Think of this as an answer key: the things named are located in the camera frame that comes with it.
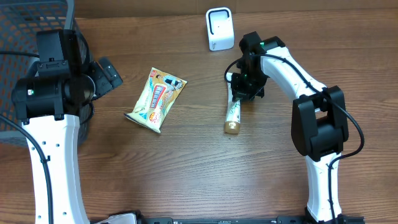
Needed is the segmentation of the white tube gold cap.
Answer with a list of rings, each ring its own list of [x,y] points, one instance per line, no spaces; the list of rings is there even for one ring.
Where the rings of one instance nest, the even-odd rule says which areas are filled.
[[[241,124],[241,102],[233,100],[231,84],[227,83],[228,106],[226,110],[226,119],[224,122],[224,131],[228,134],[238,134]]]

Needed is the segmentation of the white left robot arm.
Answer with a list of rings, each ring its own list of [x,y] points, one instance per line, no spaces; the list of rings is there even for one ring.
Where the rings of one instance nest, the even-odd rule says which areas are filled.
[[[37,33],[37,73],[20,79],[12,101],[30,149],[36,223],[89,223],[81,195],[78,133],[84,106],[123,82],[106,58],[82,57],[70,29]]]

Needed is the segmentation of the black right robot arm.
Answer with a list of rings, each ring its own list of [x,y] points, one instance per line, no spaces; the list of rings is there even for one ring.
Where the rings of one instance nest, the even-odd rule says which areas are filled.
[[[308,174],[309,223],[344,223],[338,201],[338,165],[348,140],[345,97],[338,86],[326,87],[311,77],[278,37],[262,40],[257,32],[239,42],[238,73],[226,74],[232,101],[264,97],[272,79],[292,102],[291,138],[305,158]]]

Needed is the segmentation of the yellow snack bag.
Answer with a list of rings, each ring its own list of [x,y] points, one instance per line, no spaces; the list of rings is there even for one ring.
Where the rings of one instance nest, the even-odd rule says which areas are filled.
[[[134,109],[130,113],[124,113],[124,116],[160,133],[167,113],[186,84],[186,80],[152,67]]]

